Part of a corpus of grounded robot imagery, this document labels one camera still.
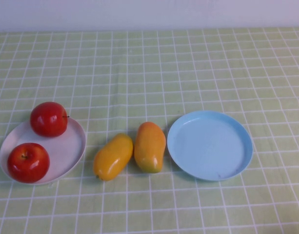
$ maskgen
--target grid pattern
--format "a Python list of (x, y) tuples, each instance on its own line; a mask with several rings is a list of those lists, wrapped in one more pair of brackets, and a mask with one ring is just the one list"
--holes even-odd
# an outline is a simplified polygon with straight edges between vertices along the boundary
[[(299, 234), (299, 28), (0, 34), (0, 146), (44, 101), (86, 130), (77, 167), (23, 186), (0, 168), (0, 234)], [(161, 173), (131, 161), (92, 173), (118, 132), (153, 121), (167, 134), (195, 110), (224, 112), (254, 142), (241, 175), (196, 180), (166, 152)]]

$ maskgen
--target mango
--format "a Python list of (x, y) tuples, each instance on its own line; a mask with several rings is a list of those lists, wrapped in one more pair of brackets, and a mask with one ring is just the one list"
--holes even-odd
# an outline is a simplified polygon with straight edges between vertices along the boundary
[(142, 123), (134, 144), (134, 159), (146, 173), (158, 173), (163, 167), (166, 139), (162, 129), (153, 122)]
[(115, 135), (95, 155), (94, 175), (104, 181), (114, 179), (127, 165), (133, 155), (133, 141), (124, 134)]

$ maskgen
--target wall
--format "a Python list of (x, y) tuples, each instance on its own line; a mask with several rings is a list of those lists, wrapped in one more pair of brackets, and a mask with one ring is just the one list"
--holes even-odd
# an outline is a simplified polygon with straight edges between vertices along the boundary
[(299, 0), (0, 0), (0, 32), (243, 26), (299, 26)]

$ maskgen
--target red apple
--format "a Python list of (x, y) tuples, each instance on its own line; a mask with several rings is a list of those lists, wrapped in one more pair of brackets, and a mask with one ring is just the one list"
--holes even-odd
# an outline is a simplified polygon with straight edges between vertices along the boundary
[(58, 137), (67, 129), (68, 117), (59, 103), (48, 101), (36, 106), (30, 114), (32, 130), (43, 137)]
[(50, 166), (46, 149), (37, 143), (16, 146), (7, 160), (10, 176), (19, 182), (34, 183), (42, 179)]

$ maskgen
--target empty plate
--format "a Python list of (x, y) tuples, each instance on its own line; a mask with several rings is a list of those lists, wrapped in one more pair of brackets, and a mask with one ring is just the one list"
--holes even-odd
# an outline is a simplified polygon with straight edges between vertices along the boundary
[(168, 133), (167, 147), (182, 170), (209, 181), (238, 175), (253, 154), (245, 128), (230, 116), (214, 111), (191, 112), (177, 119)]

